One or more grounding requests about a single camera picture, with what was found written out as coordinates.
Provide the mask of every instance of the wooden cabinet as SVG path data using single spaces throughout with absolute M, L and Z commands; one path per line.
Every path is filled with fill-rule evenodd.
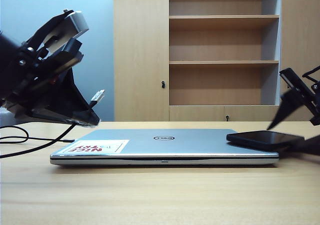
M 114 0 L 115 120 L 272 120 L 285 90 L 279 70 L 320 63 L 318 8 L 319 0 Z
M 170 120 L 265 121 L 279 103 L 280 0 L 169 0 Z
M 114 118 L 168 121 L 169 0 L 113 4 Z

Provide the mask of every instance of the laptop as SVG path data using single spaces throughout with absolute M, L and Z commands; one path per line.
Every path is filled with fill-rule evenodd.
M 54 152 L 54 165 L 266 165 L 277 152 L 231 145 L 231 129 L 100 129 Z

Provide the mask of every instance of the black smartphone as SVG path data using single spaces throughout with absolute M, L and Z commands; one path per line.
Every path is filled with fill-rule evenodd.
M 303 136 L 296 136 L 276 131 L 248 131 L 227 134 L 226 139 L 236 146 L 275 152 L 303 142 Z

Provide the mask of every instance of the table surface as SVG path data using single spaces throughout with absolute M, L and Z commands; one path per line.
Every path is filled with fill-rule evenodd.
M 265 130 L 268 122 L 101 122 L 75 127 L 65 138 L 94 129 Z M 31 137 L 56 138 L 68 126 L 20 125 Z M 310 122 L 282 122 L 274 131 L 320 134 Z M 2 136 L 20 135 L 14 129 Z M 1 154 L 43 141 L 2 144 Z M 320 158 L 288 153 L 264 166 L 60 167 L 50 154 L 65 146 L 4 158 L 1 222 L 8 224 L 320 224 Z

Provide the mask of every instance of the blue wall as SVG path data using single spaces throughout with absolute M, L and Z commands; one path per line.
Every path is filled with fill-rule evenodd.
M 94 110 L 103 121 L 113 121 L 113 0 L 0 0 L 0 7 L 1 30 L 18 42 L 31 37 L 64 9 L 83 12 L 89 31 L 78 38 L 84 57 L 73 67 L 74 80 L 87 101 L 106 89 Z

